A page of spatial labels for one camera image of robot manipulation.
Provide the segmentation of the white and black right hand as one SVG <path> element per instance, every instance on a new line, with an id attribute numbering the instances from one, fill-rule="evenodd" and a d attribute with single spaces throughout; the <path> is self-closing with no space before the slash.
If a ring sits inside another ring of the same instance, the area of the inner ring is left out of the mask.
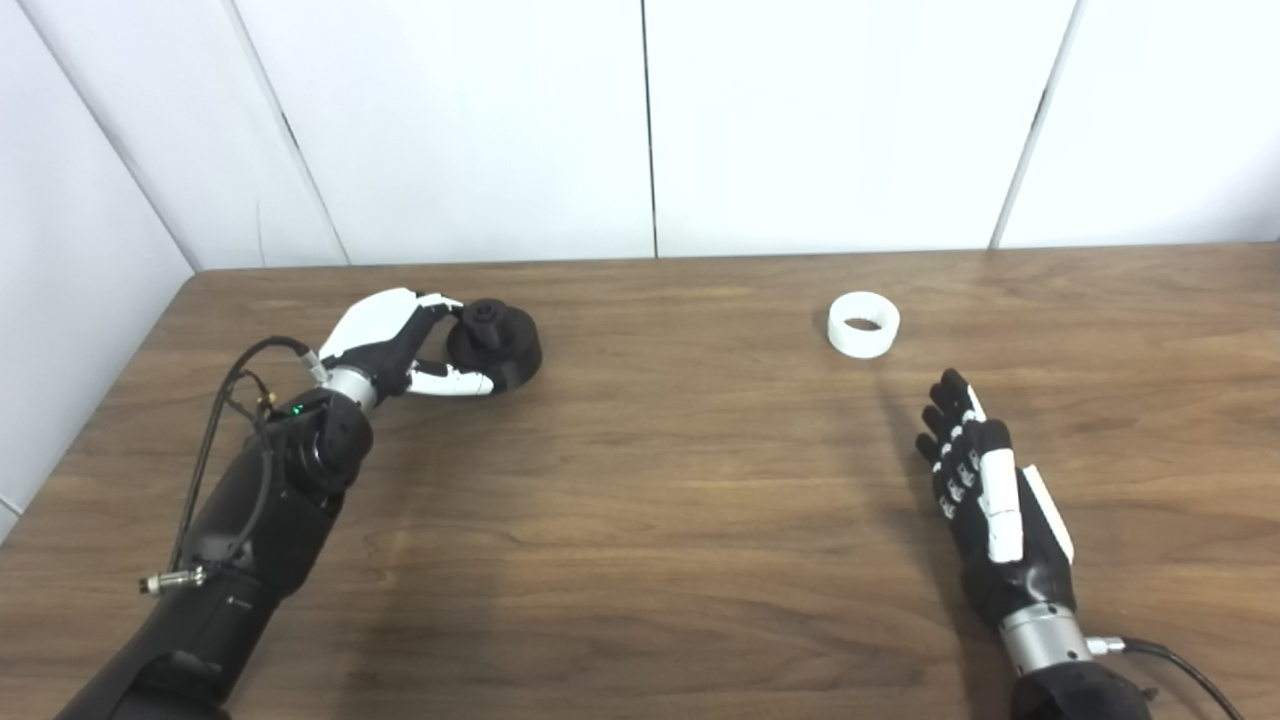
<path id="1" fill-rule="evenodd" d="M 1007 424 L 970 382 L 946 369 L 922 411 L 916 451 L 961 562 L 963 594 L 987 625 L 1053 603 L 1076 610 L 1074 546 L 1043 479 L 1019 465 Z"/>

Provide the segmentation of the white and black left hand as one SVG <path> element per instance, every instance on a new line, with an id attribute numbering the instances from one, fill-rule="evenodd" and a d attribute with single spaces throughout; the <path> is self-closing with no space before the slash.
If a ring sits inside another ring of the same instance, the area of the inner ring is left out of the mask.
<path id="1" fill-rule="evenodd" d="M 499 392 L 488 374 L 419 359 L 439 322 L 460 319 L 466 304 L 440 293 L 384 290 L 353 304 L 320 348 L 326 379 L 320 387 L 347 397 L 364 413 L 406 393 L 463 397 Z"/>

